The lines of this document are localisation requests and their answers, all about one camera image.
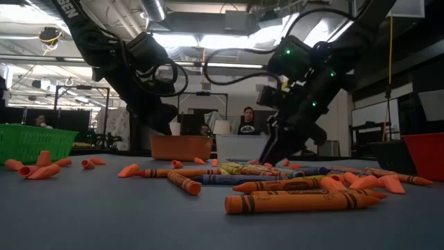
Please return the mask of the green mesh basket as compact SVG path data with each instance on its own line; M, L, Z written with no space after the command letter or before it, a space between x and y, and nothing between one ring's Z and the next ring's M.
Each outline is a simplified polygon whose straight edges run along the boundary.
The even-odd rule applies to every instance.
M0 124L0 165L9 159L35 163L41 151L49 151L52 161L66 158L77 134L55 128Z

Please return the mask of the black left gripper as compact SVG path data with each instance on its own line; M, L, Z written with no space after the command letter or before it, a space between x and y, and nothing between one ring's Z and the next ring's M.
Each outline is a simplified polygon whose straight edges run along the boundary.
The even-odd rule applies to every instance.
M140 123L164 134L172 135L169 123L178 115L178 109L163 103L152 94L138 94L130 100L130 110Z

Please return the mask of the yellow crayon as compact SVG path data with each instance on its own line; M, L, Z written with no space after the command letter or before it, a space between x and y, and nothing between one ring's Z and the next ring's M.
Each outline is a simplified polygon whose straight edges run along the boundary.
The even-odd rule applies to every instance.
M220 164L219 169L230 175L241 175L241 168L239 166Z

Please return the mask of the black mesh basket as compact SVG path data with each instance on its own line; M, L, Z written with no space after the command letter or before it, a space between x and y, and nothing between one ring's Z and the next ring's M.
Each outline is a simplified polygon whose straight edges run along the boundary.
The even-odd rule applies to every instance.
M409 150L402 140L372 142L368 146L382 169L401 174L417 174Z

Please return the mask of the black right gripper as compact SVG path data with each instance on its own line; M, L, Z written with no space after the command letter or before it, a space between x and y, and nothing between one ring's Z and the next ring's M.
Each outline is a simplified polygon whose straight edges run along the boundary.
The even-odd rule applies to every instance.
M305 149L305 142L312 139L314 144L322 145L327 140L327 133L316 121L328 113L327 106L313 106L308 114L288 115L280 113L280 108L272 105L277 112L267 121L269 137L259 157L259 162L276 164Z

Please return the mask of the clear plastic bin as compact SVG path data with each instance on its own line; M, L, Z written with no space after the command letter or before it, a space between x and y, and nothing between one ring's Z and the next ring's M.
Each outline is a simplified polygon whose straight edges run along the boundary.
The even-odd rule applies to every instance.
M234 162L258 160L267 140L265 135L216 135L218 159Z

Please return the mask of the white lampshade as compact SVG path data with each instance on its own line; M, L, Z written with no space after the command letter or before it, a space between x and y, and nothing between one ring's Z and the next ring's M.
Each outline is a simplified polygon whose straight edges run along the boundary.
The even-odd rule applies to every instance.
M214 123L213 133L216 135L231 134L231 126L228 120L216 120Z

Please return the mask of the black robot rig frame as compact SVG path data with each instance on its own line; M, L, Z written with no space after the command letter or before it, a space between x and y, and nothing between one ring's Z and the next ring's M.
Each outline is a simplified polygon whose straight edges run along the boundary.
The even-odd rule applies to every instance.
M208 91L198 91L198 92L183 92L177 96L177 109L180 110L180 105L185 102L191 95L196 97L216 97L224 106L225 106L225 119L228 117L228 97L227 93L212 93ZM188 135L191 133L198 133L200 131L200 125L206 124L205 121L205 113L207 114L216 111L216 109L205 109L199 108L198 112L195 114L184 114L183 112L179 112L177 116L178 123L180 123L180 134Z
M72 89L72 88L76 88L77 90L105 90L106 91L106 102L105 102L105 112L104 112L104 122L103 122L103 133L101 134L101 138L99 140L99 142L101 142L101 148L104 149L106 146L106 129L107 129L107 121L108 121L108 109L109 109L109 100L110 100L110 88L109 87L96 87L96 86L91 86L91 85L76 85L76 86L62 86L62 85L57 85L55 87L55 99L54 99L54 105L53 105L53 109L57 110L58 109L58 99L60 97L62 97L64 95L64 93L62 94L58 94L59 89L60 88L64 88L66 91Z

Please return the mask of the orange plastic bin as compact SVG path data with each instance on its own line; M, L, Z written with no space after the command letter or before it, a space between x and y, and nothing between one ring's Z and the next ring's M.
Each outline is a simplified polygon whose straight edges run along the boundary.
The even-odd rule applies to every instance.
M213 139L197 135L152 135L151 155L156 160L193 162L210 158Z

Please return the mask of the silver air duct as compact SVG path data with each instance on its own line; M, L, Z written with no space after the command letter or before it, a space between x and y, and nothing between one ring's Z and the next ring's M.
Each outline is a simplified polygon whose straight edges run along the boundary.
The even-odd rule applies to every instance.
M161 22L167 16L167 7L163 0L140 0L141 7L150 22Z

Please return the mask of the white printed cloth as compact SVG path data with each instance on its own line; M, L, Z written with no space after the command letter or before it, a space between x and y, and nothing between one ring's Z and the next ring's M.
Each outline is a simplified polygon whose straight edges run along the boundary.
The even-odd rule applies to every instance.
M96 115L97 127L96 133L102 133L103 127L106 126L106 133L113 136L120 136L122 141L117 142L117 149L127 151L130 148L130 114L126 108L109 108L108 119L105 122L105 108L99 110Z

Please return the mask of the black light stand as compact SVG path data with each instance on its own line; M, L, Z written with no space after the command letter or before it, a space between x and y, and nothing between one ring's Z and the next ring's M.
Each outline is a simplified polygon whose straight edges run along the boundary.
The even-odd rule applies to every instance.
M384 118L384 124L383 124L383 134L382 134L382 141L391 141L391 106L390 106L390 100L391 100L391 84L389 83L386 87L385 91L385 99L386 99L386 113Z

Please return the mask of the white whiteboard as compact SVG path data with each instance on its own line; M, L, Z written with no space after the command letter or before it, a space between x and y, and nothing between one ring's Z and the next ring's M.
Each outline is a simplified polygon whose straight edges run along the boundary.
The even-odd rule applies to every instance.
M352 111L353 126L361 126L366 122L383 123L384 121L391 123L391 128L386 125L386 132L391 131L391 139L399 140L400 121L397 99L391 99L389 103L384 101Z

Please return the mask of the red mesh basket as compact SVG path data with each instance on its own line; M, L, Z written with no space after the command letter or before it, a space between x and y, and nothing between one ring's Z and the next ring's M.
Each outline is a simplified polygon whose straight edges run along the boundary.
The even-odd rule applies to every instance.
M444 182L444 133L403 135L416 172L431 181Z

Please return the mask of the light blue crayon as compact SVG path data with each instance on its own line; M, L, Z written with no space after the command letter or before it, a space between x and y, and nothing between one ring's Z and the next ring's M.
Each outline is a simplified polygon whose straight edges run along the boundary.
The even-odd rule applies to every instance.
M277 168L277 171L287 174L288 177L290 177L290 178L304 177L305 176L305 173L302 172L302 171L295 171L295 170L282 169L282 168Z

